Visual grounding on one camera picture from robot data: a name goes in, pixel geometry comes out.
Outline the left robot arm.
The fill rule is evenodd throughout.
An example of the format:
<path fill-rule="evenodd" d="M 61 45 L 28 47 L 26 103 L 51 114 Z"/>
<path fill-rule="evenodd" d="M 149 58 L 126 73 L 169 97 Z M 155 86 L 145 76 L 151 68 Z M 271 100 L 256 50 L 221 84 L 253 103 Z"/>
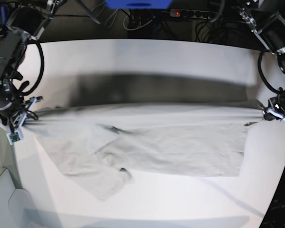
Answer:
<path fill-rule="evenodd" d="M 285 89 L 275 89 L 267 81 L 261 64 L 265 53 L 276 56 L 278 66 L 285 75 L 285 0 L 215 0 L 211 22 L 234 13 L 246 24 L 263 46 L 257 60 L 257 70 L 262 82 L 276 96 L 268 100 L 264 119 L 285 122 Z"/>

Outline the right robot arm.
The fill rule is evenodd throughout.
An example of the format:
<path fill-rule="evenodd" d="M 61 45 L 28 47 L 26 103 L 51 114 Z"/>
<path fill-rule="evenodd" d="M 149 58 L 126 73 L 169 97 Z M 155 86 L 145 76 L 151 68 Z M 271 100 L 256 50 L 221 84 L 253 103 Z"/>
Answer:
<path fill-rule="evenodd" d="M 65 1 L 37 0 L 36 9 L 33 3 L 29 1 L 16 7 L 5 21 L 7 32 L 0 42 L 0 128 L 6 132 L 11 145 L 23 140 L 21 127 L 27 119 L 38 120 L 32 108 L 43 98 L 38 96 L 25 100 L 25 97 L 35 91 L 44 73 L 45 60 L 39 38 Z M 26 90 L 29 81 L 23 81 L 18 67 L 29 44 L 37 46 L 40 70 L 34 85 Z"/>

